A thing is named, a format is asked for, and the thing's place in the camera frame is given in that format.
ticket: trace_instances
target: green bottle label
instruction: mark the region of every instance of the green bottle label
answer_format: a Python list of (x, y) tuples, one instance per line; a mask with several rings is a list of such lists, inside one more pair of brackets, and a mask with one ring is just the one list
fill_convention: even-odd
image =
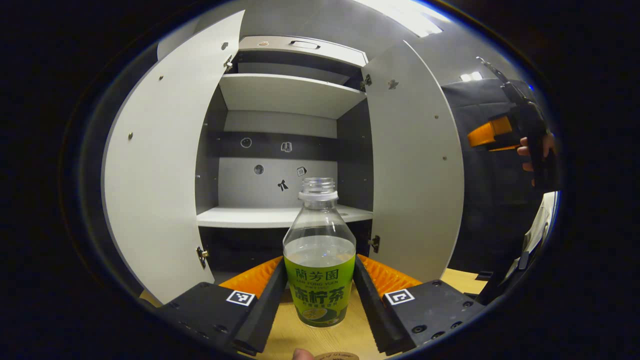
[(354, 255), (340, 265), (312, 268), (284, 257), (293, 304), (303, 323), (327, 327), (344, 319), (355, 261)]

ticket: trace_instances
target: round sticker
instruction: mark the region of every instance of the round sticker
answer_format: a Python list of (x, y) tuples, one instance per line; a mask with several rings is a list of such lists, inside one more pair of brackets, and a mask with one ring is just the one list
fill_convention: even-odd
[(314, 360), (360, 360), (356, 354), (344, 351), (327, 352), (320, 354)]

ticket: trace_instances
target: bottle neck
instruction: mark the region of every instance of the bottle neck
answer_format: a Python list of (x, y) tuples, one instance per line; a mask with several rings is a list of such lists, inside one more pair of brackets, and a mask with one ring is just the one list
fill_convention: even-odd
[(305, 209), (309, 210), (329, 210), (335, 209), (336, 200), (310, 201), (305, 200)]

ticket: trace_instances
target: white cabinet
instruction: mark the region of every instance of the white cabinet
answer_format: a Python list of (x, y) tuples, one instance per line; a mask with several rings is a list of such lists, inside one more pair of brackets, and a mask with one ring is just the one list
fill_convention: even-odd
[[(421, 280), (439, 278), (460, 227), (463, 170), (451, 111), (428, 66), (407, 43), (368, 63), (361, 51), (316, 39), (239, 42), (243, 13), (199, 32), (158, 62), (115, 121), (103, 190), (127, 266), (163, 303), (198, 282), (213, 282), (196, 256), (203, 245), (198, 226), (288, 227), (300, 206), (295, 194), (303, 175), (321, 172), (337, 178), (347, 222), (373, 219), (371, 235), (380, 236), (381, 245), (372, 258)], [(296, 62), (300, 56), (306, 60)], [(223, 75), (230, 57), (234, 65)], [(252, 74), (243, 73), (242, 63), (292, 67)], [(288, 74), (294, 67), (319, 72)], [(326, 73), (347, 80), (323, 81)], [(366, 92), (363, 78), (371, 79)], [(251, 118), (224, 125), (241, 117)], [(255, 131), (276, 128), (268, 126), (276, 119), (278, 133)], [(218, 135), (204, 133), (214, 121)], [(315, 122), (323, 127), (318, 134), (309, 126)], [(196, 154), (202, 142), (212, 143), (217, 158), (205, 161), (216, 169), (201, 178)], [(289, 184), (287, 193), (281, 180)], [(196, 211), (203, 188), (215, 190), (214, 199), (211, 208)]]

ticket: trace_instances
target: door hinge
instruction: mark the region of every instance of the door hinge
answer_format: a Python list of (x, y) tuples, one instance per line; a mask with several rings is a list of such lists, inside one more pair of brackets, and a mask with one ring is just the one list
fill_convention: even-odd
[(226, 67), (225, 72), (228, 72), (234, 66), (234, 64), (231, 62), (231, 59), (233, 57), (234, 57), (233, 55), (229, 55), (229, 59), (227, 59), (225, 61), (225, 63), (222, 65), (222, 66)]
[(373, 239), (368, 241), (368, 244), (373, 248), (373, 252), (377, 254), (380, 249), (380, 237), (378, 235), (374, 236)]
[(207, 261), (205, 260), (205, 258), (209, 257), (209, 251), (208, 250), (202, 250), (200, 247), (196, 248), (196, 255), (198, 255), (198, 260), (200, 260), (200, 265), (202, 266), (202, 268), (206, 268), (207, 267)]
[(371, 76), (369, 74), (364, 77), (364, 81), (360, 82), (360, 91), (365, 91), (365, 85), (371, 86)]

